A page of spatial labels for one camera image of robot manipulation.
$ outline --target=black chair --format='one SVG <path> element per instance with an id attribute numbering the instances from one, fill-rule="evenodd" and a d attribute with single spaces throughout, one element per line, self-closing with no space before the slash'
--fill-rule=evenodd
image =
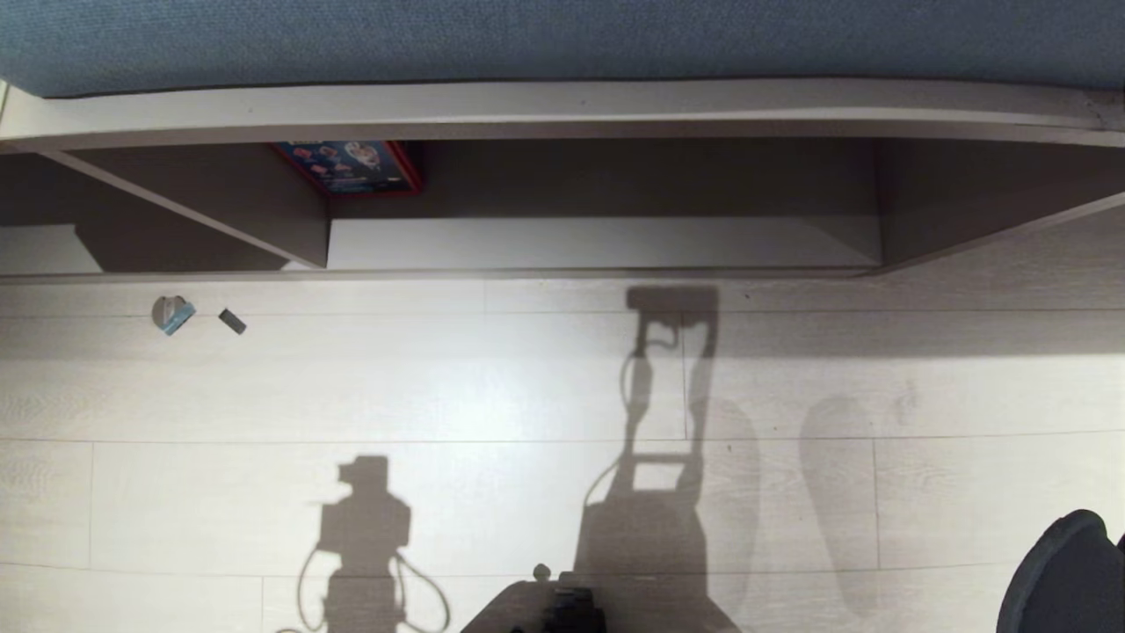
<path id="1" fill-rule="evenodd" d="M 1056 521 L 1008 585 L 997 633 L 1125 632 L 1125 537 L 1090 510 Z"/>

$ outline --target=colorful box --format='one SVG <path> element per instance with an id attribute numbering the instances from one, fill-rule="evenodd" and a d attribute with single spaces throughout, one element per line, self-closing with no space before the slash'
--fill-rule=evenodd
<path id="1" fill-rule="evenodd" d="M 331 197 L 411 196 L 422 179 L 398 141 L 294 141 L 273 143 L 281 155 Z"/>

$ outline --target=wooden floor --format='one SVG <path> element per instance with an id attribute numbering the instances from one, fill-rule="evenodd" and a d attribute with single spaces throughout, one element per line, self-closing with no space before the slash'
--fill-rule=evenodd
<path id="1" fill-rule="evenodd" d="M 1125 531 L 1123 244 L 1110 211 L 695 291 L 2 284 L 0 631 L 306 631 L 299 590 L 332 633 L 394 631 L 403 596 L 506 632 L 537 566 L 613 633 L 990 631 L 1054 518 Z M 200 310 L 171 338 L 163 293 Z"/>

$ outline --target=light wood laminate floor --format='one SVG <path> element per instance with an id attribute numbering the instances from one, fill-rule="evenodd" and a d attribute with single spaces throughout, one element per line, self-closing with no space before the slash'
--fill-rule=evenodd
<path id="1" fill-rule="evenodd" d="M 394 631 L 403 595 L 508 631 L 537 566 L 613 633 L 990 631 L 1054 518 L 1125 531 L 1122 244 L 1109 211 L 691 291 L 0 284 L 0 631 L 304 631 L 303 568 L 332 633 Z M 200 310 L 171 338 L 163 293 Z"/>

